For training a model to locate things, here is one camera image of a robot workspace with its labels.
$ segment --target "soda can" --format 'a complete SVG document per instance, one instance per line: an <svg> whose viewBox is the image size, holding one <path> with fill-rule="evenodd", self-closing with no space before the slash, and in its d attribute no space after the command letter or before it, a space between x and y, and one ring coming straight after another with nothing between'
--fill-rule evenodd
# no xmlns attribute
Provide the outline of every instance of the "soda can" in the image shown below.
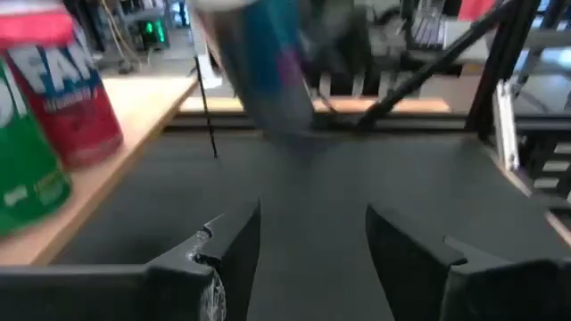
<svg viewBox="0 0 571 321"><path fill-rule="evenodd" d="M0 58L0 235L59 208L70 180Z"/></svg>
<svg viewBox="0 0 571 321"><path fill-rule="evenodd" d="M120 125L85 35L65 9L0 12L0 30L0 50L64 166L83 168L117 151Z"/></svg>
<svg viewBox="0 0 571 321"><path fill-rule="evenodd" d="M246 113L267 131L310 128L298 0L193 0L209 48Z"/></svg>

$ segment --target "black mat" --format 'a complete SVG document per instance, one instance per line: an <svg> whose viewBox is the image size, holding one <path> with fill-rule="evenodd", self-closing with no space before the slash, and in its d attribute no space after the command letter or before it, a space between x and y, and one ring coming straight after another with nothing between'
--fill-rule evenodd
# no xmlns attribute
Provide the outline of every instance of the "black mat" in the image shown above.
<svg viewBox="0 0 571 321"><path fill-rule="evenodd" d="M206 136L161 138L58 263L146 262L257 195L252 321L392 320L368 254L367 202L512 261L569 254L471 138L217 141L220 160Z"/></svg>

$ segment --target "blue can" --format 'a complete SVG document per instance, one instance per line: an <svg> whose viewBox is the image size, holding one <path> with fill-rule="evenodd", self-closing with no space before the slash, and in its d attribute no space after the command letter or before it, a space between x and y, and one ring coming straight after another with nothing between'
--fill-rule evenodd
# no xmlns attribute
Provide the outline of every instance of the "blue can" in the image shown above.
<svg viewBox="0 0 571 321"><path fill-rule="evenodd" d="M300 67L298 0L194 0L209 48L258 128L303 132L313 104Z"/></svg>

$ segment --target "red soda can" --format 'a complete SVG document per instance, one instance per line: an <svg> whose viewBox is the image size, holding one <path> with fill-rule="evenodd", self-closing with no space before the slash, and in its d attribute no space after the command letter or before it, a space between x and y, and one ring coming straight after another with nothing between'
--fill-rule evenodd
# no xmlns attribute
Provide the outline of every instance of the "red soda can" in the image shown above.
<svg viewBox="0 0 571 321"><path fill-rule="evenodd" d="M65 8L0 12L0 50L67 168L96 164L121 146L85 35Z"/></svg>

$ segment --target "green soda can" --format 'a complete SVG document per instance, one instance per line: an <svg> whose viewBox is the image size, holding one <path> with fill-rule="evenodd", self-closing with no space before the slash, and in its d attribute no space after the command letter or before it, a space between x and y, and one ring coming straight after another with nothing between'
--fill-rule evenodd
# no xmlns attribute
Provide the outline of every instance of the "green soda can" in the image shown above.
<svg viewBox="0 0 571 321"><path fill-rule="evenodd" d="M0 235L59 208L70 180L0 58Z"/></svg>

